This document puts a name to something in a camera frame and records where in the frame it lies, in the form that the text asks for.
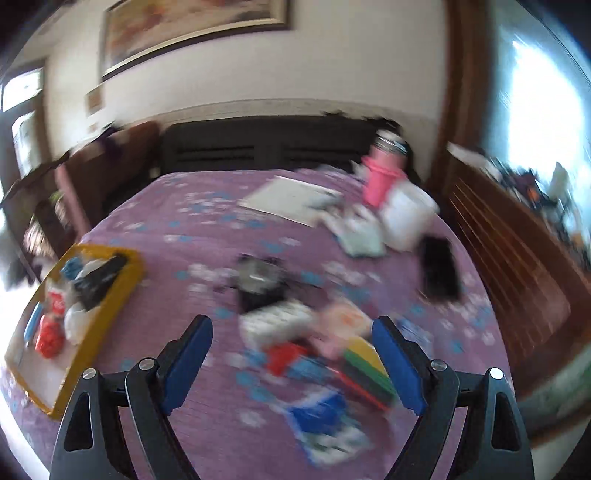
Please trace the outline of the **colourful sponge pack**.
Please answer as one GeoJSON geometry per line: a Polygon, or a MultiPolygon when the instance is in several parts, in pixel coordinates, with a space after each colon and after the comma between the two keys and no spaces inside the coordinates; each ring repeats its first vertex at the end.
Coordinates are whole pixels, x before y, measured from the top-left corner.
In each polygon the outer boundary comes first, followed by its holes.
{"type": "Polygon", "coordinates": [[[338,364],[342,382],[376,408],[387,411],[398,394],[373,344],[356,336],[349,339],[338,364]]]}

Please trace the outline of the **blue white tissue pack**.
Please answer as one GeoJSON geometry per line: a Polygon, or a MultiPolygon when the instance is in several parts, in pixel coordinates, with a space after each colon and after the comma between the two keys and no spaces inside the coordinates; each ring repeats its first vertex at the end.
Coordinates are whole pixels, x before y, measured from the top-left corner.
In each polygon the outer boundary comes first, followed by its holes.
{"type": "Polygon", "coordinates": [[[372,447],[360,423],[349,414],[346,397],[322,388],[287,404],[287,424],[315,467],[329,468],[351,460],[372,447]]]}

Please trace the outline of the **pink tissue pack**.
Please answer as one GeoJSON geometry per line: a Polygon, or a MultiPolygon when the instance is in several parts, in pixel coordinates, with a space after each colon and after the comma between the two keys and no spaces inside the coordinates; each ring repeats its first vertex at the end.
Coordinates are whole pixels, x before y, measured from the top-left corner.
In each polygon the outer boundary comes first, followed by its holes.
{"type": "Polygon", "coordinates": [[[335,300],[318,313],[311,330],[311,346],[326,359],[338,359],[349,341],[367,336],[372,325],[373,320],[355,303],[345,298],[335,300]]]}

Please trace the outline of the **red blue small packet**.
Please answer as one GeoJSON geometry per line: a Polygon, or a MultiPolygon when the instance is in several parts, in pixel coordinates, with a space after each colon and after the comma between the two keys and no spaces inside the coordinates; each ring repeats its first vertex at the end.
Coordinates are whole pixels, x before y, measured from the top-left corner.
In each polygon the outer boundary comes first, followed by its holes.
{"type": "Polygon", "coordinates": [[[307,347],[297,343],[283,343],[266,351],[264,370],[274,377],[324,384],[331,378],[325,363],[311,355],[307,347]]]}

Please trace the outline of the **lemon print tissue pack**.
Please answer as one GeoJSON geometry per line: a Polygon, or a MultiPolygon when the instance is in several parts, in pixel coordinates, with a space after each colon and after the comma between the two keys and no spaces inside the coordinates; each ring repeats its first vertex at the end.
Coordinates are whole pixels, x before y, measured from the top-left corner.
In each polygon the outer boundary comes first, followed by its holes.
{"type": "Polygon", "coordinates": [[[315,318],[311,307],[292,299],[240,315],[238,329],[245,346],[260,351],[304,337],[315,318]]]}

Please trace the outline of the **red plastic bag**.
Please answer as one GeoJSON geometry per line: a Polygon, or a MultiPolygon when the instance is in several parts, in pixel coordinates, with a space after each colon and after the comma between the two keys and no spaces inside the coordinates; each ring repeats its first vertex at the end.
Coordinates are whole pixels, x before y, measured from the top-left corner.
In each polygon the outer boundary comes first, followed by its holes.
{"type": "Polygon", "coordinates": [[[57,357],[65,342],[65,333],[59,319],[51,314],[41,317],[35,342],[35,351],[45,359],[57,357]]]}

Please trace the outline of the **white plastic bag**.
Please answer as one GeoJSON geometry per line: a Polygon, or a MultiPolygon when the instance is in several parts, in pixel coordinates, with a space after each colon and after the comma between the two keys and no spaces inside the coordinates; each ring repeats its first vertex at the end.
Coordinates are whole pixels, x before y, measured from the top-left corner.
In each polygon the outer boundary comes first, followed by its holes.
{"type": "Polygon", "coordinates": [[[81,303],[73,304],[65,313],[63,327],[66,340],[74,346],[84,340],[99,307],[86,310],[81,303]]]}

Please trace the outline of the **yellow cardboard tray box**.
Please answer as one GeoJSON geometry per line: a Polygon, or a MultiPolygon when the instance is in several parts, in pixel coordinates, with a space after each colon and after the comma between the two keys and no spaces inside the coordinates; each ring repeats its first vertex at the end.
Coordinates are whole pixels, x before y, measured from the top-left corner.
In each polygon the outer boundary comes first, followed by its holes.
{"type": "Polygon", "coordinates": [[[33,294],[8,343],[5,363],[49,418],[62,418],[80,375],[142,277],[139,252],[78,244],[33,294]]]}

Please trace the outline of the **blue long packet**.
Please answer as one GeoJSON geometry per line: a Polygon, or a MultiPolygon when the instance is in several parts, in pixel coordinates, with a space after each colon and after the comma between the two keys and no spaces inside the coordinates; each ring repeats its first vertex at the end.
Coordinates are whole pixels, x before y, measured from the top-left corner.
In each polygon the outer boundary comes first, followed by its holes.
{"type": "Polygon", "coordinates": [[[27,321],[27,324],[23,332],[23,342],[25,343],[25,345],[28,345],[33,340],[42,314],[43,304],[41,302],[37,302],[32,310],[32,313],[27,321]]]}

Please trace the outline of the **red white tissue pack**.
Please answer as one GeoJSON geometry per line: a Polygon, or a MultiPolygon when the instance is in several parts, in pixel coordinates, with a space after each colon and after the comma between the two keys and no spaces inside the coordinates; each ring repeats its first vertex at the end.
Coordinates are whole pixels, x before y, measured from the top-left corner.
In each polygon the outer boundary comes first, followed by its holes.
{"type": "Polygon", "coordinates": [[[56,317],[63,317],[67,306],[66,297],[61,290],[49,290],[46,293],[46,301],[48,303],[48,309],[51,314],[56,317]]]}

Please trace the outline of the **black plastic bag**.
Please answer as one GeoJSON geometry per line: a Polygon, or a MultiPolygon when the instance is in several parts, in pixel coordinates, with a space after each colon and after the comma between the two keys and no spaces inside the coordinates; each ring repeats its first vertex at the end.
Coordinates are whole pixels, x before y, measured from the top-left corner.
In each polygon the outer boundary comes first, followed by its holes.
{"type": "Polygon", "coordinates": [[[77,299],[86,311],[97,307],[127,264],[127,257],[117,253],[98,268],[73,281],[77,299]]]}

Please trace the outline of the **black smartphone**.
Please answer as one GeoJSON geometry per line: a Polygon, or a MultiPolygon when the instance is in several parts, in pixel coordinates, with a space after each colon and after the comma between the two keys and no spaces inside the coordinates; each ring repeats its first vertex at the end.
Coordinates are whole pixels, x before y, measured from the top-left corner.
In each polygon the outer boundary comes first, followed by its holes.
{"type": "Polygon", "coordinates": [[[423,294],[433,301],[459,301],[460,279],[451,242],[442,237],[425,236],[419,255],[423,294]]]}

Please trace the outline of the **wooden sideboard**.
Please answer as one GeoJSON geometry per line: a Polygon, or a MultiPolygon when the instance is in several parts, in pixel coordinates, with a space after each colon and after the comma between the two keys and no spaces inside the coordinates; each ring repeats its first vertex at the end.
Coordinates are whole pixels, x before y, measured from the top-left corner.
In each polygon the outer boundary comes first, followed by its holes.
{"type": "Polygon", "coordinates": [[[589,279],[490,160],[454,143],[447,151],[453,222],[489,293],[523,408],[561,418],[589,407],[589,279]]]}

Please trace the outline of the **blue cloth ball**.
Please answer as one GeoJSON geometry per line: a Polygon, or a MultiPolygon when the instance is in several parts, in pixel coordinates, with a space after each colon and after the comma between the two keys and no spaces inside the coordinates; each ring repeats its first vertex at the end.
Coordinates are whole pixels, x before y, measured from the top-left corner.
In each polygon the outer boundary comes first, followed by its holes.
{"type": "Polygon", "coordinates": [[[67,281],[74,281],[83,268],[84,261],[79,256],[73,256],[60,269],[60,275],[67,281]]]}

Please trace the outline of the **black round container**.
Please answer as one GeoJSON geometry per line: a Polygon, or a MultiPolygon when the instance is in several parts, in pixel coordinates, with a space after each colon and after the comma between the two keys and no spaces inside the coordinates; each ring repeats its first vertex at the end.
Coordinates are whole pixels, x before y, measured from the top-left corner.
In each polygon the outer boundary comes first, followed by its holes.
{"type": "Polygon", "coordinates": [[[243,254],[236,262],[233,288],[242,313],[270,306],[287,298],[287,270],[280,259],[243,254]]]}

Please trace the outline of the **white paper cup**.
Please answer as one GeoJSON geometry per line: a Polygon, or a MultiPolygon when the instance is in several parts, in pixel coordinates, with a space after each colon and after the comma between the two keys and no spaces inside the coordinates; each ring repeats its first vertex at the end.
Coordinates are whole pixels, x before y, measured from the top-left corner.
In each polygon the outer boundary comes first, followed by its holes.
{"type": "Polygon", "coordinates": [[[398,252],[414,250],[439,213],[425,190],[410,181],[398,182],[379,210],[386,245],[398,252]]]}

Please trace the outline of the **purple floral tablecloth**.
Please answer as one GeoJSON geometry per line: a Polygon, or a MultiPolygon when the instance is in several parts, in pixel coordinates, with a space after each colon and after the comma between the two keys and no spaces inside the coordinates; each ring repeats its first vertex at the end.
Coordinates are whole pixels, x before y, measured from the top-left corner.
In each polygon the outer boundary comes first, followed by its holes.
{"type": "Polygon", "coordinates": [[[457,302],[422,294],[414,253],[352,258],[324,226],[308,227],[245,208],[247,195],[273,179],[270,171],[168,174],[114,210],[75,245],[82,261],[125,254],[142,269],[102,339],[93,366],[130,369],[158,354],[198,314],[211,318],[211,350],[184,404],[170,422],[204,479],[381,479],[413,428],[397,406],[382,413],[351,400],[367,441],[334,465],[315,465],[287,423],[288,403],[315,390],[308,380],[276,377],[253,364],[240,336],[232,282],[245,256],[273,260],[290,277],[290,295],[321,310],[334,300],[370,317],[388,315],[422,328],[431,354],[453,368],[507,369],[508,357],[485,287],[464,246],[441,219],[433,235],[450,241],[460,275],[457,302]]]}

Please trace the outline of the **pink thermos bottle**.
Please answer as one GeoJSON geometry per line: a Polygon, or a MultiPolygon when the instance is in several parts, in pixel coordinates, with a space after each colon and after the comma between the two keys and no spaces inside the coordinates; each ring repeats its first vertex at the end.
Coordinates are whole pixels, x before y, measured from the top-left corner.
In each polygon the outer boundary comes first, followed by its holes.
{"type": "Polygon", "coordinates": [[[390,130],[378,130],[369,154],[363,157],[363,165],[368,170],[363,200],[378,208],[394,185],[408,179],[405,173],[407,161],[406,141],[390,130]]]}

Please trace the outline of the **black sofa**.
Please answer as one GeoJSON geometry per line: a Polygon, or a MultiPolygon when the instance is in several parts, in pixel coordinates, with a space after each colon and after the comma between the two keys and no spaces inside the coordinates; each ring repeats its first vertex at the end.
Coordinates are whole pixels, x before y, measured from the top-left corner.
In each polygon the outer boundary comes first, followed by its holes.
{"type": "Polygon", "coordinates": [[[402,131],[384,117],[250,116],[169,126],[161,137],[161,171],[294,171],[329,165],[351,172],[377,131],[402,131]]]}

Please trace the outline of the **framed landscape painting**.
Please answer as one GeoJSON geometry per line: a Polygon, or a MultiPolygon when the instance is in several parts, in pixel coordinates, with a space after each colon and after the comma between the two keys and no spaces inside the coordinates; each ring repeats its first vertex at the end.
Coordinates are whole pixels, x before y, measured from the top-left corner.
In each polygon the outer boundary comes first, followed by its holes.
{"type": "Polygon", "coordinates": [[[192,43],[289,28],[289,1],[118,1],[103,13],[101,79],[192,43]]]}

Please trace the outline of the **small wall plaque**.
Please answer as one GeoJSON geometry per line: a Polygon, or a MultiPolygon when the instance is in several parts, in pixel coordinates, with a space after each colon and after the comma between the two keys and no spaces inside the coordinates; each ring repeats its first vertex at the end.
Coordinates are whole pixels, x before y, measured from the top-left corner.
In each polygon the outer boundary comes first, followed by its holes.
{"type": "Polygon", "coordinates": [[[92,116],[103,109],[103,85],[94,87],[85,95],[85,105],[88,116],[92,116]]]}

